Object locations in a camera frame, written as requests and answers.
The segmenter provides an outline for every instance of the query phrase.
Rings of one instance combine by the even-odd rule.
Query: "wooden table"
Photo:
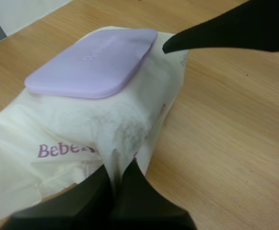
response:
[[[179,32],[244,0],[74,0],[0,42],[0,110],[24,79],[101,26]],[[199,230],[279,230],[279,53],[190,52],[147,178]]]

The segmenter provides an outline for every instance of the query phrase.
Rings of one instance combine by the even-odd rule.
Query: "purple lettering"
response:
[[[58,152],[57,153],[54,153],[55,151],[58,151],[57,147],[56,146],[52,146],[51,147],[51,151],[50,151],[50,155],[51,156],[57,156],[58,155]]]
[[[69,151],[69,147],[67,145],[63,145],[62,142],[59,142],[58,147],[59,147],[59,154],[61,155],[65,155]]]
[[[70,146],[70,150],[71,150],[72,152],[79,152],[79,151],[80,151],[80,150],[78,149],[78,147],[73,147],[73,145]]]
[[[40,145],[39,147],[40,148],[39,148],[38,158],[47,157],[49,155],[48,146],[47,145]]]
[[[90,152],[94,153],[96,152],[93,148],[89,147],[89,146],[86,146],[87,148],[89,148]]]

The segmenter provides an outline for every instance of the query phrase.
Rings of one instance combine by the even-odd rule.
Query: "wet wipes package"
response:
[[[27,88],[0,112],[0,219],[82,182],[102,164],[113,184],[134,157],[146,172],[164,119],[183,84],[188,53],[163,53],[162,46],[172,34],[141,30],[133,37],[127,30],[108,26],[88,34],[86,38],[104,31],[102,37],[107,37],[111,31],[87,54],[84,44],[79,45],[82,58],[97,56],[92,58],[96,66],[59,54],[58,60],[50,61],[53,66],[30,75]],[[123,49],[123,44],[112,47],[116,36],[118,43],[122,37],[134,43],[132,52],[115,54]],[[104,46],[113,50],[100,51]],[[59,69],[60,61],[69,67]],[[76,65],[79,70],[71,76],[68,71]],[[70,81],[69,88],[60,76],[74,83]]]

